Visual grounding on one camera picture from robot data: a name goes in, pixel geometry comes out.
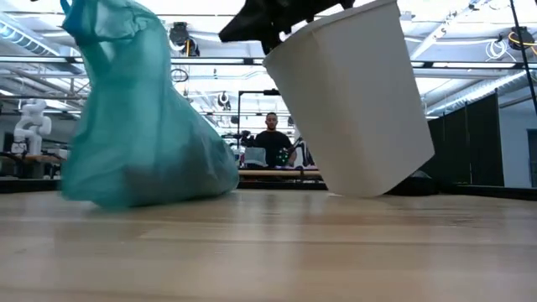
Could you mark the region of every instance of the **plastic bag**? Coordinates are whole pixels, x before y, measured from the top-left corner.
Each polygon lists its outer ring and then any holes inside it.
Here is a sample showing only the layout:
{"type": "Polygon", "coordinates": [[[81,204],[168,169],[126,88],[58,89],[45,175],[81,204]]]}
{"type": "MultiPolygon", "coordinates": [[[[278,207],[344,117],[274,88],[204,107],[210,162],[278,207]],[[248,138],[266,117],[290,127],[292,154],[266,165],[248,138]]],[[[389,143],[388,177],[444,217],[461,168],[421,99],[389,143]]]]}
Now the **plastic bag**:
{"type": "Polygon", "coordinates": [[[128,0],[62,6],[92,87],[62,167],[64,197],[122,208],[236,188],[233,152],[172,85],[160,20],[128,0]]]}

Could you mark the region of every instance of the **black curtain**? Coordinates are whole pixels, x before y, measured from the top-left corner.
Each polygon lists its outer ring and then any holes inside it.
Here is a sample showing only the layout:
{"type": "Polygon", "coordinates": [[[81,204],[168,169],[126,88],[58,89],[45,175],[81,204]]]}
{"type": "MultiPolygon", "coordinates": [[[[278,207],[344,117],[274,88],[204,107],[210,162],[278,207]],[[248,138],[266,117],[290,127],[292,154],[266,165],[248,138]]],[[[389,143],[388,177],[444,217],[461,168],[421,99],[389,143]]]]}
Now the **black curtain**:
{"type": "Polygon", "coordinates": [[[11,145],[13,144],[13,133],[5,133],[3,135],[3,152],[11,152],[11,145]]]}
{"type": "Polygon", "coordinates": [[[498,96],[429,121],[435,156],[422,168],[444,184],[503,186],[498,96]]]}

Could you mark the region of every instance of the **person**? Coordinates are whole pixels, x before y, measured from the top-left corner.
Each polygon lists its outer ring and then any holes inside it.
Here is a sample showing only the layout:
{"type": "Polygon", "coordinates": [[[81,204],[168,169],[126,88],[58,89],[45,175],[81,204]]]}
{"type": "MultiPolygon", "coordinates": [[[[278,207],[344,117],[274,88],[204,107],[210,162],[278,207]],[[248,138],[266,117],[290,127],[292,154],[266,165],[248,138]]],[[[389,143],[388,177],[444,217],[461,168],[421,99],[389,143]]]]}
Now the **person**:
{"type": "MultiPolygon", "coordinates": [[[[278,126],[278,116],[276,113],[271,112],[267,114],[265,124],[267,130],[258,134],[255,138],[254,146],[258,148],[264,148],[266,150],[265,160],[269,168],[274,168],[278,163],[278,155],[282,149],[290,149],[293,145],[287,135],[276,130],[278,126]]],[[[295,164],[296,152],[293,150],[289,155],[287,165],[293,166],[295,164]]]]}

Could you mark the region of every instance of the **white plastic container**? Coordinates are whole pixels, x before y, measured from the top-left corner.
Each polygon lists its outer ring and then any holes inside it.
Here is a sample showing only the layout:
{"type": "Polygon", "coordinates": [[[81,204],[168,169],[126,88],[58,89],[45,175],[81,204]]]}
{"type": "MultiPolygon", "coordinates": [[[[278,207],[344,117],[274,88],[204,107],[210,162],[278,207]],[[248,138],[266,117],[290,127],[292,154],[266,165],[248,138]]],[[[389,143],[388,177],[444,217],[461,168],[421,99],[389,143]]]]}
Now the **white plastic container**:
{"type": "Polygon", "coordinates": [[[264,65],[333,193],[381,195],[434,154],[395,0],[310,23],[264,65]]]}

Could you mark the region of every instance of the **wooden table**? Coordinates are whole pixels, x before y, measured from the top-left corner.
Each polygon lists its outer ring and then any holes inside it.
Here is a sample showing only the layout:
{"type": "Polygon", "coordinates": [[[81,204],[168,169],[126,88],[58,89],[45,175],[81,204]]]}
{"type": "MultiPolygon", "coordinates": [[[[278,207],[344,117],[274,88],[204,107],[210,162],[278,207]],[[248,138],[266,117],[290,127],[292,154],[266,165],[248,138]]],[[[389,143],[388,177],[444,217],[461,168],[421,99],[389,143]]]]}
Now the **wooden table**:
{"type": "Polygon", "coordinates": [[[295,170],[295,169],[240,169],[238,173],[241,176],[287,176],[287,177],[300,177],[300,176],[321,176],[321,172],[318,170],[295,170]]]}
{"type": "Polygon", "coordinates": [[[52,163],[52,164],[60,164],[64,161],[64,159],[58,159],[55,156],[50,155],[26,155],[24,157],[25,162],[40,162],[40,163],[52,163]]]}
{"type": "Polygon", "coordinates": [[[0,301],[534,302],[537,203],[237,191],[107,213],[0,195],[0,301]]]}

